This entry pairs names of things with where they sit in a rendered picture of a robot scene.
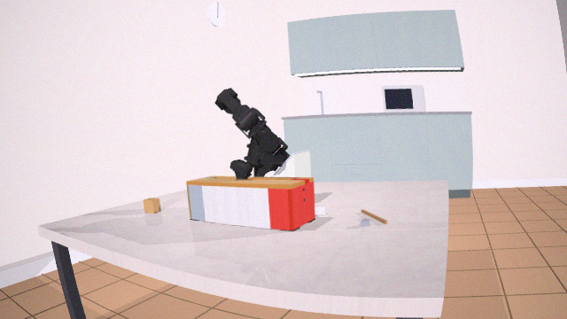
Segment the small orange block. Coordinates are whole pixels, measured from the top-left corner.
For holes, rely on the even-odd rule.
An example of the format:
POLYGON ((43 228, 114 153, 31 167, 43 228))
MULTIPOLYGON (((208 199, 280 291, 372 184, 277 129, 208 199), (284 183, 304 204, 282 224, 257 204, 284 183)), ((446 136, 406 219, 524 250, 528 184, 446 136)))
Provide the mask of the small orange block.
POLYGON ((161 212, 159 198, 146 198, 144 199, 144 212, 153 213, 161 212))

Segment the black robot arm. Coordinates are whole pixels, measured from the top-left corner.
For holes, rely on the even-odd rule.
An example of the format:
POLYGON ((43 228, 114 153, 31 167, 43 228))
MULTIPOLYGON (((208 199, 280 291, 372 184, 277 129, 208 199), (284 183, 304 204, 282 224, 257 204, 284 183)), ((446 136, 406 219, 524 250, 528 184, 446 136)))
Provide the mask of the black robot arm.
POLYGON ((252 143, 258 144, 264 150, 264 152, 259 152, 255 162, 260 162, 267 171, 276 171, 290 157, 286 151, 288 145, 271 131, 266 124, 266 118, 257 108, 241 105, 241 100, 237 96, 238 94, 232 88, 225 89, 217 97, 215 104, 225 113, 233 114, 232 118, 240 131, 248 139, 251 138, 252 143), (245 133, 247 131, 248 135, 245 133), (281 147, 281 145, 283 146, 281 147))

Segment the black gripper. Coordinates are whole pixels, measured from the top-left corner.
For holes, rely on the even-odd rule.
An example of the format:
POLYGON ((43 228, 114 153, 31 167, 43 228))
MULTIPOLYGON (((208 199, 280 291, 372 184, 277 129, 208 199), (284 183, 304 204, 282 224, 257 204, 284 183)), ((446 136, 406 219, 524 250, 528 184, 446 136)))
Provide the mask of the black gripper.
POLYGON ((233 160, 229 168, 235 172, 237 179, 247 179, 252 175, 252 168, 253 176, 264 177, 264 175, 270 171, 267 171, 260 162, 255 162, 259 152, 264 152, 264 150, 262 150, 258 144, 254 144, 251 141, 249 144, 246 144, 246 147, 248 148, 247 156, 244 156, 246 162, 241 159, 233 160))

